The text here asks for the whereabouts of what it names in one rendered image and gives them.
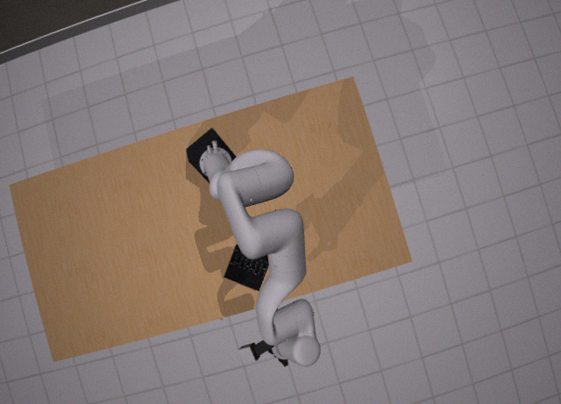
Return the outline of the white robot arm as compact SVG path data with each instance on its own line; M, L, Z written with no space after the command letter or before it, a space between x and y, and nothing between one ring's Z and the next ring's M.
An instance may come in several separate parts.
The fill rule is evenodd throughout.
M221 201L240 251L249 259L269 254L270 273L256 301L263 341L241 346L238 353L247 364L275 346L280 356L311 366L321 352L312 307L300 299L277 309L306 275L302 216L293 209L277 209L251 217L245 209L284 195L294 182L293 169L271 150L251 150L231 160L216 141L212 144L214 149L208 145L200 158L202 172L212 176L210 195Z

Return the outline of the black lighting desk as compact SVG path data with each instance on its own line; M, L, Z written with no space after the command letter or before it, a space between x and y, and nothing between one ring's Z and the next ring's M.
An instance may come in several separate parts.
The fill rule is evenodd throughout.
M236 245L224 277L259 291L268 267L267 255L259 259L248 259Z

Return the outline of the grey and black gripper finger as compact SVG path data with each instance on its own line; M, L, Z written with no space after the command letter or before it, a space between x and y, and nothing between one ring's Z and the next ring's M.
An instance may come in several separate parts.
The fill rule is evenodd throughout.
M270 349L268 352L273 354L272 349ZM284 367L288 365L288 360L287 359L279 359L279 362L281 362L284 365Z

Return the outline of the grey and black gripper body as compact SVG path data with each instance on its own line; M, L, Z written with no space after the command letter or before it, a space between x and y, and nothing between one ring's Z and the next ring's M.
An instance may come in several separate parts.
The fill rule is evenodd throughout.
M272 348L272 351L273 351L273 354L274 354L275 357L280 358L280 359L286 359L286 358L284 358L284 357L282 357L278 354L278 352L275 349L275 346Z

